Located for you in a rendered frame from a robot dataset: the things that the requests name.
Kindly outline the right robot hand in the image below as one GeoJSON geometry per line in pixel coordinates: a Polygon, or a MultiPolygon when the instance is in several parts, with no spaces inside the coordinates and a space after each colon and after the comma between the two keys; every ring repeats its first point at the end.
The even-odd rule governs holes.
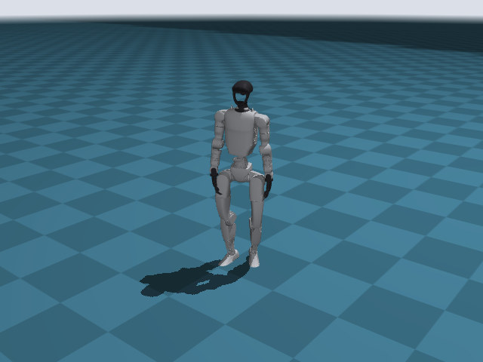
{"type": "Polygon", "coordinates": [[[215,188],[215,192],[219,195],[222,195],[221,193],[218,192],[219,189],[217,188],[217,175],[218,175],[217,170],[215,168],[212,168],[210,176],[212,176],[212,183],[215,188]]]}

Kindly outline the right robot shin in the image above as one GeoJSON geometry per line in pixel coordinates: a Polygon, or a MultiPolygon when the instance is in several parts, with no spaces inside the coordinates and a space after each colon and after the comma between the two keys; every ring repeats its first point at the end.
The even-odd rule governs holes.
{"type": "Polygon", "coordinates": [[[223,240],[225,241],[227,254],[230,254],[230,256],[232,256],[235,253],[234,240],[235,240],[236,224],[234,223],[232,225],[227,225],[223,219],[220,219],[220,227],[221,227],[223,240]]]}

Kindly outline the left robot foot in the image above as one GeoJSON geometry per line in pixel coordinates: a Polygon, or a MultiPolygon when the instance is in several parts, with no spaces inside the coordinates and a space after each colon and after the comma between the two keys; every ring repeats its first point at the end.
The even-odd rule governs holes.
{"type": "Polygon", "coordinates": [[[253,254],[251,255],[251,247],[249,249],[249,266],[250,267],[258,267],[260,265],[259,263],[259,258],[258,258],[258,253],[255,253],[255,250],[253,251],[253,254]]]}

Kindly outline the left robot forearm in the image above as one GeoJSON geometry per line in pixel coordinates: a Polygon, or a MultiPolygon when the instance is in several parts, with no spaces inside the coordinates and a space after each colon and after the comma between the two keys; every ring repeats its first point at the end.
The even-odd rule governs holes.
{"type": "Polygon", "coordinates": [[[267,174],[271,175],[271,179],[273,178],[273,172],[272,172],[272,149],[271,146],[269,145],[269,153],[270,155],[263,155],[262,160],[263,160],[263,170],[265,172],[264,178],[266,178],[267,174]]]}

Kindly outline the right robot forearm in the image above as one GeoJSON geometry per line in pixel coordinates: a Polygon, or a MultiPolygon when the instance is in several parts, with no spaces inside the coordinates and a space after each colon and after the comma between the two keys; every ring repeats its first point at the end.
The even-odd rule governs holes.
{"type": "Polygon", "coordinates": [[[213,148],[213,140],[212,140],[212,147],[211,147],[211,167],[210,167],[210,173],[211,169],[215,168],[218,172],[218,166],[220,164],[220,154],[221,150],[217,148],[213,148]]]}

